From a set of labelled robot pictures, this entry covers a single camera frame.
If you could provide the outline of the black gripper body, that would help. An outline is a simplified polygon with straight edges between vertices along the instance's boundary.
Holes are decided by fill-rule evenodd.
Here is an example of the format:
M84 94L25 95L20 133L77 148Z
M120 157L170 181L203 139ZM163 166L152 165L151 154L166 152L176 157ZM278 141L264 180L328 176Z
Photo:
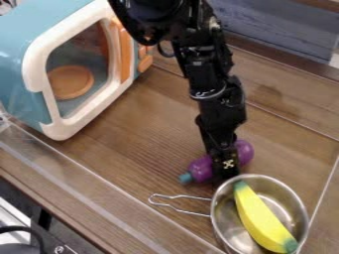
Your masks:
M215 149L227 149L238 140L236 129L247 121L246 93L239 78L227 79L227 88L222 95L199 103L198 116L211 126Z

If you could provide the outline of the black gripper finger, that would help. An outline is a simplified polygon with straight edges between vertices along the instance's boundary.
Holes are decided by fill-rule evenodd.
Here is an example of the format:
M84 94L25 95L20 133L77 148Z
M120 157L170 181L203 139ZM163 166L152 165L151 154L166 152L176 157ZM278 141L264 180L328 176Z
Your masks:
M206 151L207 151L207 153L211 153L211 151L216 148L214 135L212 135L212 131L211 131L211 126L203 120L202 116L196 117L195 123L199 127L199 130L200 130L200 135L202 135Z
M212 149L212 173L215 181L224 181L240 173L239 152L235 146L227 149Z

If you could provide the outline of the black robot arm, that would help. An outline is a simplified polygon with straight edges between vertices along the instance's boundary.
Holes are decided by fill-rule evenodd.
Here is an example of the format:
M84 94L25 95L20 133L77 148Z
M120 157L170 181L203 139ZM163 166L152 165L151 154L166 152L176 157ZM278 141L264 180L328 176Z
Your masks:
M230 179L240 173L238 127L247 121L246 94L230 74L232 52L223 24L207 0L107 0L132 39L158 47L168 41L172 57L199 104L196 124L210 160L200 162L212 176Z

